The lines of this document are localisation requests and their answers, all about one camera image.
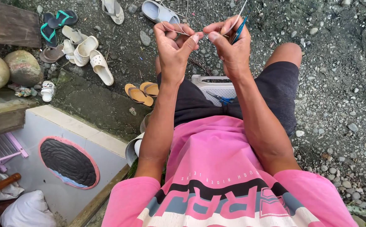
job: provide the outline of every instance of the fingernail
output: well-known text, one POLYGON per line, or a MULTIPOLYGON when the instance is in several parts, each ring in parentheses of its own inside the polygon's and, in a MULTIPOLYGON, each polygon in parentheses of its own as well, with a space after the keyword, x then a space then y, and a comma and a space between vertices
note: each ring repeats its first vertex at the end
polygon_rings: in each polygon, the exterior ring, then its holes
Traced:
POLYGON ((208 39, 211 42, 214 42, 216 40, 216 38, 218 37, 218 33, 217 32, 211 32, 210 34, 208 34, 208 39))
POLYGON ((195 41, 195 43, 198 43, 198 40, 200 39, 200 36, 198 34, 194 34, 193 35, 193 40, 195 41))

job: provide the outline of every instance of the pink t-shirt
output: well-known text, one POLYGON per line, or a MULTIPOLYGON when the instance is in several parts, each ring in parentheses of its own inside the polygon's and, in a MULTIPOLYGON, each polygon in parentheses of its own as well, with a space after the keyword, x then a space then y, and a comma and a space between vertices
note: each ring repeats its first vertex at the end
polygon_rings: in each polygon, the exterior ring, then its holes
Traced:
POLYGON ((243 121, 213 116, 175 128, 165 185, 150 177, 113 188, 102 227, 356 227, 320 175, 263 171, 243 121))

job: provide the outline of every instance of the black shorts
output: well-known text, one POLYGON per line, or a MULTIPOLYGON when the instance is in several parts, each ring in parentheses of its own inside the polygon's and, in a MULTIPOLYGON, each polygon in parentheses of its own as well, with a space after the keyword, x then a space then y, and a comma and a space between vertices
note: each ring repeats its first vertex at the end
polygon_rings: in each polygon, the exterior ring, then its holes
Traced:
MULTIPOLYGON (((287 61, 267 66, 255 79, 257 88, 271 112, 277 117, 288 136, 295 132, 295 97, 298 87, 298 67, 287 61)), ((203 92, 188 79, 184 79, 177 92, 175 127, 193 120, 215 115, 232 116, 243 120, 237 97, 226 106, 215 106, 203 92)))

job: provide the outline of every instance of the leg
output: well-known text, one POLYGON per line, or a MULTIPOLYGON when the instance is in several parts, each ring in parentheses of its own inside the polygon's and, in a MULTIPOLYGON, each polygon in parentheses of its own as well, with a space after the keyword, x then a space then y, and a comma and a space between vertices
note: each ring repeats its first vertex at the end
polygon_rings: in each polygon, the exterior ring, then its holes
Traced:
MULTIPOLYGON (((298 87, 301 48, 294 43, 279 45, 268 59, 264 70, 255 79, 267 106, 280 121, 288 136, 295 132, 295 97, 298 87)), ((229 104, 228 114, 243 119, 237 99, 229 104)))
MULTIPOLYGON (((158 86, 160 86, 162 74, 159 57, 155 60, 155 73, 158 75, 158 86)), ((207 100, 196 85, 186 78, 183 80, 177 91, 175 127, 193 120, 222 114, 222 108, 214 106, 207 100)))

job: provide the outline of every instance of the scissors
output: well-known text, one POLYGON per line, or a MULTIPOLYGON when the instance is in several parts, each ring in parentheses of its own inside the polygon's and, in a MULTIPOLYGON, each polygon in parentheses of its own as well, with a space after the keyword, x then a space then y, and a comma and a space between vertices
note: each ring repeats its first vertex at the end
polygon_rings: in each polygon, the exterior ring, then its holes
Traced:
POLYGON ((223 96, 219 96, 219 95, 216 95, 216 94, 214 94, 214 93, 212 93, 212 92, 209 92, 209 91, 207 91, 207 93, 208 94, 210 94, 211 96, 213 96, 214 98, 216 98, 217 100, 219 100, 220 102, 222 102, 222 104, 225 106, 226 104, 228 104, 228 103, 232 103, 233 102, 233 100, 235 99, 235 98, 225 98, 225 97, 223 97, 223 96))
POLYGON ((234 43, 236 43, 237 40, 239 39, 239 35, 241 34, 242 29, 245 26, 246 20, 248 19, 248 17, 249 17, 250 14, 251 14, 251 11, 248 10, 248 15, 245 17, 245 19, 243 20, 243 22, 240 24, 239 28, 236 30, 235 35, 231 37, 231 40, 230 40, 231 45, 233 45, 234 43))

